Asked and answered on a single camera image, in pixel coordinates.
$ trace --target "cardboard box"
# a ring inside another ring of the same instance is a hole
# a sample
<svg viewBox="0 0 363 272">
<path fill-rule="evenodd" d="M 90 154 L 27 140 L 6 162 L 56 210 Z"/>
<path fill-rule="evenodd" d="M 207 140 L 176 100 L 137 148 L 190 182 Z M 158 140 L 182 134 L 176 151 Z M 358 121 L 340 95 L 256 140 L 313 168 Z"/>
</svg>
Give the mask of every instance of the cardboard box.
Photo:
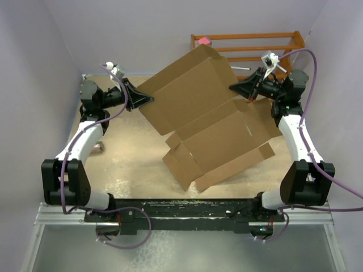
<svg viewBox="0 0 363 272">
<path fill-rule="evenodd" d="M 137 87 L 154 98 L 140 112 L 165 135 L 235 97 L 237 82 L 228 60 L 201 44 Z"/>
<path fill-rule="evenodd" d="M 281 134 L 270 110 L 268 99 L 227 101 L 174 132 L 163 161 L 184 190 L 192 181 L 205 190 L 275 154 L 266 142 Z"/>
<path fill-rule="evenodd" d="M 237 79 L 228 60 L 201 44 L 138 86 L 154 98 L 140 112 L 166 141 L 163 161 L 186 190 L 204 190 L 274 155 L 280 135 L 267 99 L 247 104 L 229 85 Z"/>
</svg>

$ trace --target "lavender wall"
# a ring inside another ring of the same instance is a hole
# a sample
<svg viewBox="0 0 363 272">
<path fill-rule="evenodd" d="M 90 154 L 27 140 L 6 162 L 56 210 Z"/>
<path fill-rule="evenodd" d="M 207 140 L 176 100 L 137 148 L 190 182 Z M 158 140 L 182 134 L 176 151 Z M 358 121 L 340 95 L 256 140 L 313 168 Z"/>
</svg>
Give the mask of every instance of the lavender wall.
<svg viewBox="0 0 363 272">
<path fill-rule="evenodd" d="M 307 127 L 325 161 L 334 163 L 336 177 L 363 192 L 363 2 L 328 0 L 307 47 L 318 59 Z M 312 75 L 311 62 L 306 71 Z M 329 202 L 332 207 L 362 206 L 361 199 L 335 185 Z M 334 213 L 333 217 L 348 270 L 362 271 L 362 213 Z"/>
<path fill-rule="evenodd" d="M 13 272 L 43 200 L 41 162 L 67 140 L 81 75 L 42 0 L 1 0 L 0 37 L 0 266 Z"/>
<path fill-rule="evenodd" d="M 190 35 L 284 32 L 306 36 L 327 0 L 45 0 L 83 73 L 114 60 L 154 74 L 189 50 Z"/>
</svg>

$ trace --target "small white object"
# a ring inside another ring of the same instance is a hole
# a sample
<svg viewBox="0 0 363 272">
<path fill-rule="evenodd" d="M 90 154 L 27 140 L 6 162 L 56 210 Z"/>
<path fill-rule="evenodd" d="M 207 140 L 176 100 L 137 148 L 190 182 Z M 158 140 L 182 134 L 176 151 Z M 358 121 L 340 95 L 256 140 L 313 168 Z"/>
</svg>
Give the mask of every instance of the small white object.
<svg viewBox="0 0 363 272">
<path fill-rule="evenodd" d="M 91 190 L 90 199 L 85 205 L 86 208 L 106 210 L 109 205 L 109 195 L 98 190 Z"/>
<path fill-rule="evenodd" d="M 86 160 L 88 156 L 91 154 L 92 148 L 94 147 L 96 142 L 103 136 L 103 130 L 101 124 L 97 124 L 87 129 L 81 135 L 81 137 L 79 137 L 79 139 L 73 146 L 71 153 L 69 152 L 69 145 L 78 133 L 84 131 L 85 127 L 93 123 L 94 121 L 85 121 L 79 123 L 77 132 L 75 133 L 71 141 L 67 144 L 66 148 L 63 149 L 63 151 L 56 156 L 56 159 L 64 160 L 65 155 L 68 153 L 70 154 L 68 156 L 68 161 L 77 159 L 82 161 L 83 165 L 86 165 Z"/>
<path fill-rule="evenodd" d="M 108 70 L 111 70 L 114 67 L 113 63 L 111 61 L 106 62 L 106 68 Z"/>
<path fill-rule="evenodd" d="M 285 206 L 281 199 L 280 188 L 262 194 L 262 206 L 268 210 L 277 210 Z"/>
<path fill-rule="evenodd" d="M 123 78 L 123 76 L 125 75 L 125 72 L 123 71 L 123 69 L 121 69 L 120 65 L 115 65 L 113 62 L 108 61 L 106 62 L 106 68 L 108 70 L 111 71 L 111 73 L 118 78 L 119 80 L 121 80 Z M 112 83 L 121 91 L 121 87 L 120 84 L 114 79 L 113 76 L 109 76 L 110 80 L 112 81 Z"/>
<path fill-rule="evenodd" d="M 239 67 L 239 66 L 231 66 L 231 68 L 235 70 L 247 70 L 247 71 L 251 70 L 251 68 Z"/>
<path fill-rule="evenodd" d="M 265 80 L 266 77 L 268 77 L 275 68 L 279 68 L 281 71 L 283 71 L 284 73 L 287 73 L 287 71 L 281 67 L 280 65 L 278 65 L 278 63 L 280 62 L 280 60 L 278 59 L 278 56 L 274 53 L 272 53 L 271 51 L 267 51 L 262 57 L 261 60 L 264 64 L 264 66 L 266 67 L 266 72 L 263 76 L 263 79 Z"/>
<path fill-rule="evenodd" d="M 301 116 L 299 115 L 288 115 L 281 118 L 278 124 L 278 129 L 282 132 L 285 137 L 286 143 L 289 148 L 291 160 L 294 162 L 296 160 L 306 160 L 306 162 L 311 163 L 311 157 L 309 151 L 307 150 L 299 132 L 299 123 Z M 303 134 L 311 148 L 311 153 L 314 154 L 316 162 L 323 161 L 323 158 L 316 151 L 313 142 L 306 130 L 305 120 L 302 123 Z"/>
<path fill-rule="evenodd" d="M 90 75 L 88 74 L 82 74 L 83 81 L 85 81 Z"/>
</svg>

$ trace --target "black bracket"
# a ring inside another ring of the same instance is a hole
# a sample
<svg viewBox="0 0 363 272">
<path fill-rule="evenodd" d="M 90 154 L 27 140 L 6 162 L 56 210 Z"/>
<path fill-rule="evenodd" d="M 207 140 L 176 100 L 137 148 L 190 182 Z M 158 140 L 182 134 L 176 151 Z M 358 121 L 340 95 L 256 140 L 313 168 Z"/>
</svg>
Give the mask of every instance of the black bracket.
<svg viewBox="0 0 363 272">
<path fill-rule="evenodd" d="M 281 118 L 288 115 L 302 116 L 303 110 L 301 103 L 298 101 L 279 101 L 275 100 L 271 107 L 271 117 L 274 119 L 276 126 L 278 127 Z"/>
<path fill-rule="evenodd" d="M 335 168 L 331 163 L 318 164 L 326 173 L 334 177 Z M 280 195 L 287 205 L 321 206 L 325 203 L 331 181 L 320 174 L 312 163 L 294 161 L 280 185 Z"/>
<path fill-rule="evenodd" d="M 61 205 L 60 181 L 62 161 L 44 160 L 41 165 L 45 202 L 49 205 Z M 68 181 L 64 193 L 66 205 L 85 206 L 91 195 L 91 186 L 85 168 L 80 160 L 73 159 L 66 164 Z"/>
<path fill-rule="evenodd" d="M 134 85 L 128 80 L 128 78 L 123 78 L 123 84 L 129 95 L 129 101 L 127 103 L 126 109 L 130 112 L 133 109 L 137 109 L 147 103 L 154 101 L 154 98 L 139 92 Z"/>
</svg>

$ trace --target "box flap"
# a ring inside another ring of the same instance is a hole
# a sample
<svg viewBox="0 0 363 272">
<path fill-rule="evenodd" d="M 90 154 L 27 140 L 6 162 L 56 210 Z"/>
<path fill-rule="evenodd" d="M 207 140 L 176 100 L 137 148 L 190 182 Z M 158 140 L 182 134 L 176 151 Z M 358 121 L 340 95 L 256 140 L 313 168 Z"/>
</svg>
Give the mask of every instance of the box flap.
<svg viewBox="0 0 363 272">
<path fill-rule="evenodd" d="M 202 55 L 208 56 L 204 60 L 198 57 L 195 61 L 185 55 L 182 57 L 184 61 L 178 60 L 176 63 L 193 63 L 187 65 L 188 69 L 178 68 L 173 63 L 160 72 L 161 76 L 154 76 L 138 87 L 138 90 L 152 94 L 154 98 L 152 103 L 142 106 L 140 112 L 161 135 L 185 126 L 237 95 L 229 90 L 229 85 L 236 83 L 237 79 L 228 60 L 217 52 L 217 57 L 209 57 L 214 55 L 212 53 L 215 50 L 206 45 L 199 47 L 203 49 L 200 51 Z M 164 76 L 172 81 L 162 79 Z M 157 79 L 160 79 L 160 83 L 153 83 Z"/>
<path fill-rule="evenodd" d="M 184 141 L 196 133 L 205 130 L 220 120 L 223 120 L 227 116 L 235 113 L 237 110 L 249 110 L 245 100 L 240 100 L 238 102 L 238 107 L 236 107 L 234 100 L 229 100 L 216 109 L 211 110 L 210 112 L 181 127 L 175 132 L 175 134 L 179 136 L 180 141 Z"/>
<path fill-rule="evenodd" d="M 179 135 L 174 132 L 170 135 L 169 138 L 166 139 L 165 142 L 171 149 L 174 149 L 182 142 L 182 139 L 180 139 Z"/>
<path fill-rule="evenodd" d="M 212 47 L 202 44 L 139 85 L 137 89 L 152 95 L 209 57 L 220 57 L 220 55 Z"/>
<path fill-rule="evenodd" d="M 183 142 L 204 173 L 259 146 L 244 119 L 236 111 Z"/>
<path fill-rule="evenodd" d="M 260 163 L 274 155 L 275 153 L 271 146 L 269 143 L 266 143 L 197 178 L 195 180 L 196 187 L 199 191 L 204 191 L 212 185 L 234 176 L 248 167 Z"/>
<path fill-rule="evenodd" d="M 248 107 L 250 111 L 246 112 L 246 123 L 251 132 L 256 135 L 255 140 L 260 145 L 273 137 L 282 135 L 271 117 L 271 102 L 267 98 L 255 100 L 249 103 Z"/>
<path fill-rule="evenodd" d="M 203 175 L 193 156 L 183 144 L 170 150 L 163 157 L 163 161 L 184 190 L 188 189 L 193 180 Z"/>
</svg>

